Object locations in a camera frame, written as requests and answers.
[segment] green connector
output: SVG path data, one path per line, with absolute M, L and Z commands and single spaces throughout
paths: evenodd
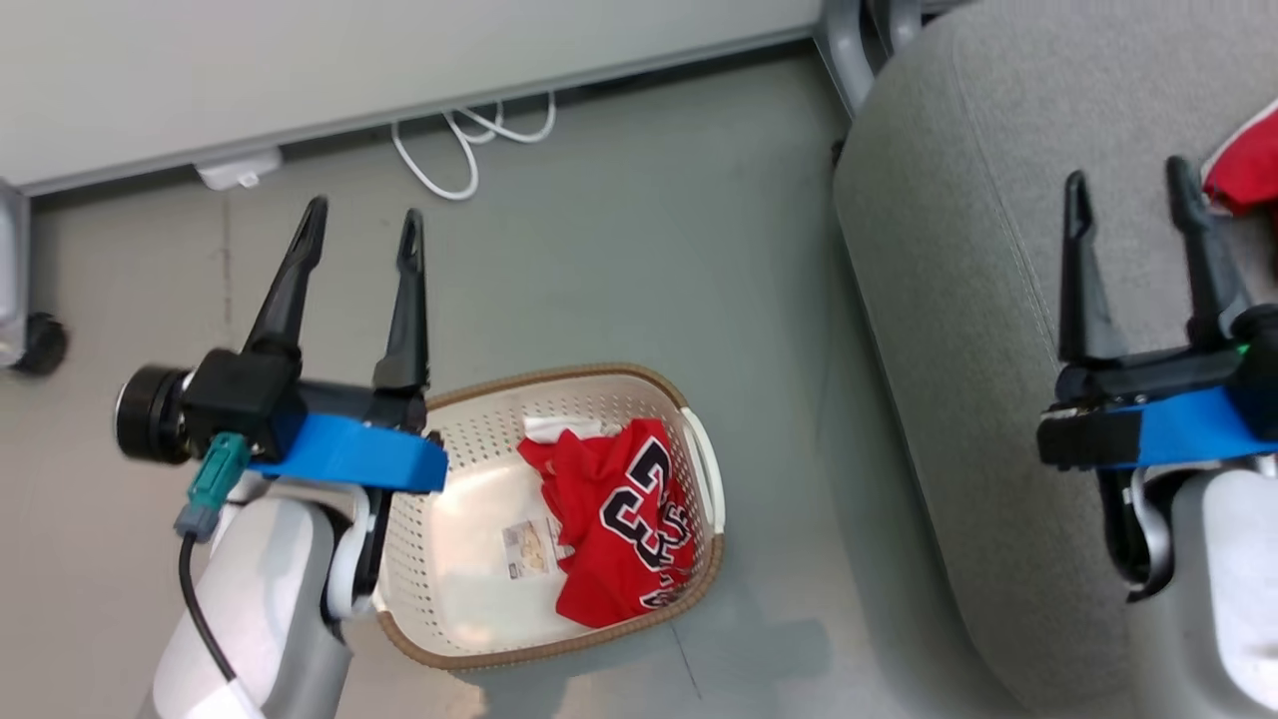
M 242 435 L 221 433 L 213 438 L 199 473 L 187 489 L 187 507 L 173 525 L 178 536 L 193 534 L 201 544 L 213 536 L 226 497 L 248 469 L 250 457 L 252 452 Z

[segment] gray sofa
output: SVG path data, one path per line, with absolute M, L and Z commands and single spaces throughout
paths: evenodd
M 1163 162 L 1205 158 L 1278 97 L 1278 4 L 985 0 L 877 78 L 836 203 L 960 613 L 1030 709 L 1127 687 L 1125 587 L 1089 475 L 1039 466 L 1052 402 L 1062 188 L 1086 170 L 1131 349 L 1183 344 Z M 1259 298 L 1273 236 L 1231 227 Z

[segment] laundry basket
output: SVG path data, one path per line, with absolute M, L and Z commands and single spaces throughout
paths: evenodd
M 382 630 L 409 658 L 449 670 L 544 659 L 653 627 L 705 596 L 723 561 L 723 485 L 705 430 L 665 378 L 634 365 L 552 370 L 446 395 L 428 410 L 449 476 L 442 493 L 395 496 L 373 595 Z M 557 526 L 541 476 L 516 452 L 525 416 L 665 423 L 697 547 L 671 604 L 592 630 L 555 612 L 566 576 L 553 558 L 544 573 L 512 577 L 505 533 Z

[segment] gray floor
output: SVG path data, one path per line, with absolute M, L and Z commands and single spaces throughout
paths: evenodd
M 305 201 L 326 193 L 307 375 L 369 378 L 418 206 L 437 391 L 651 367 L 705 421 L 728 504 L 717 586 L 672 626 L 461 676 L 353 626 L 343 716 L 1020 716 L 960 630 L 878 378 L 828 201 L 845 123 L 819 63 L 782 55 L 573 105 L 535 147 L 482 147 L 469 203 L 427 194 L 377 143 L 253 190 L 47 206 L 37 301 L 74 335 L 52 379 L 0 379 L 12 713 L 133 715 L 180 614 L 169 527 L 192 469 L 120 458 L 114 395 L 144 363 L 242 340 Z M 460 183 L 451 142 L 409 144 Z

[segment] red fabric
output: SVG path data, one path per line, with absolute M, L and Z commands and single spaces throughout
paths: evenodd
M 1203 190 L 1235 215 L 1278 199 L 1278 112 L 1229 143 L 1208 171 Z
M 542 475 L 560 544 L 574 549 L 560 561 L 556 612 L 601 628 L 670 604 L 695 547 L 661 420 L 634 420 L 615 438 L 525 439 L 519 453 Z

